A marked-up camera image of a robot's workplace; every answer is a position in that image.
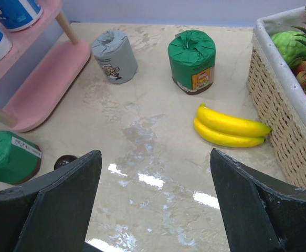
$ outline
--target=pink shelf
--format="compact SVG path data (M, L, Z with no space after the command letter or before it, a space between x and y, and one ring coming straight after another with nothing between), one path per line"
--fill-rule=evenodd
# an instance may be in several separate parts
M90 46L81 40L54 47L10 99L4 111L15 116L13 131L26 132L44 122L88 61Z
M3 26L0 27L5 31L8 39L13 44L10 52L2 60L0 60L0 79L32 45L39 35L50 25L50 23L60 13L62 8L61 0L39 0L39 3L44 12L41 15L41 18L35 24L33 24L32 27L16 33L6 31Z

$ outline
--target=barcode label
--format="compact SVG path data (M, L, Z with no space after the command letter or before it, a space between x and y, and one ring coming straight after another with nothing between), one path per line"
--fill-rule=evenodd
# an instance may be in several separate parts
M29 144L25 143L24 141L21 141L20 139L12 137L12 144L26 150L27 152L30 152L31 154L37 156L40 159L42 158L42 152L36 150L34 147L31 147Z

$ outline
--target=woven basket side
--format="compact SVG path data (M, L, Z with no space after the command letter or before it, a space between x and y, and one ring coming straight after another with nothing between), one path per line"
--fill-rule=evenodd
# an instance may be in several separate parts
M306 188L306 139L254 48L247 86L261 120L272 128L270 142L288 182Z

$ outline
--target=yellow banana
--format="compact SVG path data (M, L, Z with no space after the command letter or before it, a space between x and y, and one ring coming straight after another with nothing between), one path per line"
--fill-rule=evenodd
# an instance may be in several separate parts
M195 118L194 120L194 127L198 134L206 141L227 147L253 147L262 144L265 141L265 138L263 136L237 136L212 130L203 125L198 118Z
M261 137L271 131L270 127L261 122L222 114L205 107L204 103L197 110L197 118L208 128L231 135Z

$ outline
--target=black round object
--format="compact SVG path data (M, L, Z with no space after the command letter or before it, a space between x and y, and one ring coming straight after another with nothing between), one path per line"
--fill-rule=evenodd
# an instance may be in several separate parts
M64 165L67 165L68 163L71 163L72 161L76 160L77 157L76 156L73 156L73 155L64 155L64 156L61 156L55 163L54 165L54 170L64 166Z

